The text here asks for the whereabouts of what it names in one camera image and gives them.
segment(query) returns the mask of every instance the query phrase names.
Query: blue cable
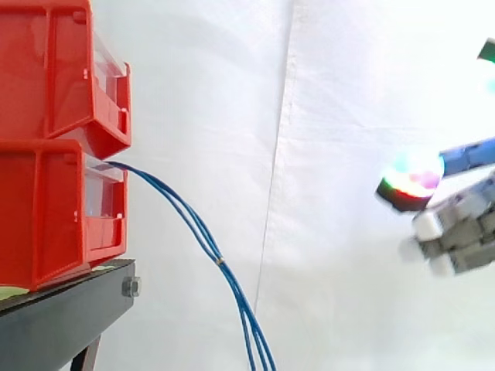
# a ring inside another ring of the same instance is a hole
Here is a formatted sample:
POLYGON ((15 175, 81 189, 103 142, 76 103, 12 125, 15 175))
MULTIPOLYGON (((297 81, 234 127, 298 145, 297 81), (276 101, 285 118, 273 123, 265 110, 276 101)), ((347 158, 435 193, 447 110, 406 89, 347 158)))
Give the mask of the blue cable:
POLYGON ((251 348, 251 337, 248 332, 248 325, 246 322, 246 318, 249 321, 251 326, 251 334, 254 338, 254 342, 256 344, 256 349, 258 351, 259 358, 261 360, 261 364, 263 366, 263 370, 268 371, 268 364, 265 360, 265 355, 268 357, 268 362, 270 363, 270 367, 272 371, 276 371, 275 361, 273 356, 271 355, 271 351, 269 349, 268 343, 266 341, 265 336, 263 335, 263 331, 261 330, 260 325, 258 324, 257 319, 254 316, 254 313, 249 305, 248 300, 242 288, 237 281, 237 278, 234 276, 234 273, 230 270, 228 265, 225 263, 224 258, 220 252, 220 249, 217 246, 217 242, 213 238, 211 232, 208 230, 208 227, 203 222, 201 217, 194 211, 194 209, 186 203, 173 189, 167 186, 163 181, 156 178, 155 176, 148 174, 147 172, 143 172, 141 170, 137 170, 126 164, 121 164, 119 162, 109 162, 110 165, 113 165, 118 168, 122 168, 128 170, 130 172, 134 172, 139 177, 143 178, 149 185, 155 188, 160 194, 162 194, 173 206, 176 212, 181 216, 186 225, 189 227, 191 232, 193 233, 196 241, 200 244, 201 248, 207 254, 207 256, 218 265, 220 271, 225 276, 227 283, 229 284, 231 290, 234 293, 234 298, 236 299, 237 307, 239 309, 239 313, 241 316, 241 324, 244 332, 244 341, 247 350, 247 356, 249 359, 249 363, 251 366, 251 370, 256 370, 256 366, 254 363, 254 357, 251 348), (183 207, 187 213, 190 215, 193 220, 194 225, 196 225, 199 232, 194 227, 193 223, 189 220, 186 214, 181 209, 183 207))

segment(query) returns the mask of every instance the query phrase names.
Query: rgb led light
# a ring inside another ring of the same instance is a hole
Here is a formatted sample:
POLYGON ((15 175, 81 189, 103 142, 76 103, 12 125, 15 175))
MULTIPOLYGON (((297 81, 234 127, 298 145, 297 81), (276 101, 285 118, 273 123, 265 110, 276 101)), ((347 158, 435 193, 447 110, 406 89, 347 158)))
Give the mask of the rgb led light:
POLYGON ((438 154, 401 155, 385 173, 384 181, 393 189, 412 197, 432 197, 445 172, 438 154))

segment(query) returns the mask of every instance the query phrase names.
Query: glowing light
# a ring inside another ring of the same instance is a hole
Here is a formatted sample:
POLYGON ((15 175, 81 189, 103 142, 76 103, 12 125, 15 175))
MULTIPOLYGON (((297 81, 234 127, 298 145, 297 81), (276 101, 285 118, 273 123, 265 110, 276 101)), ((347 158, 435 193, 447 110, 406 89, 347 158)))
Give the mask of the glowing light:
POLYGON ((478 81, 482 89, 490 95, 495 94, 495 64, 489 60, 476 60, 478 81))
POLYGON ((438 154, 402 155, 385 173, 384 180, 392 188, 407 195, 433 196, 445 172, 445 163, 438 154))

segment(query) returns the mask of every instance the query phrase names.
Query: green object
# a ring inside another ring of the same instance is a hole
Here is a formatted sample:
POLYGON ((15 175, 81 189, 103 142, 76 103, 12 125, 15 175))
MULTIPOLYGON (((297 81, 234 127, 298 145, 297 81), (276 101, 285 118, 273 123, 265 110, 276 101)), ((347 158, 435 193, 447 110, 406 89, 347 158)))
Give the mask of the green object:
POLYGON ((29 290, 26 290, 25 288, 9 288, 9 287, 0 288, 0 301, 9 299, 13 296, 24 295, 27 294, 28 292, 29 290))

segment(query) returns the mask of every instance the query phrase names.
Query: bolt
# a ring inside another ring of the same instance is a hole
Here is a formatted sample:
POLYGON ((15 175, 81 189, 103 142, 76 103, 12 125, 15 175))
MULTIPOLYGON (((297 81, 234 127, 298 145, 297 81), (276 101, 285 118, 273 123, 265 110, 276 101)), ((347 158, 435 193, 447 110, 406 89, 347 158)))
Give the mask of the bolt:
POLYGON ((126 298, 137 298, 141 294, 141 278, 128 277, 122 283, 122 295, 126 298))

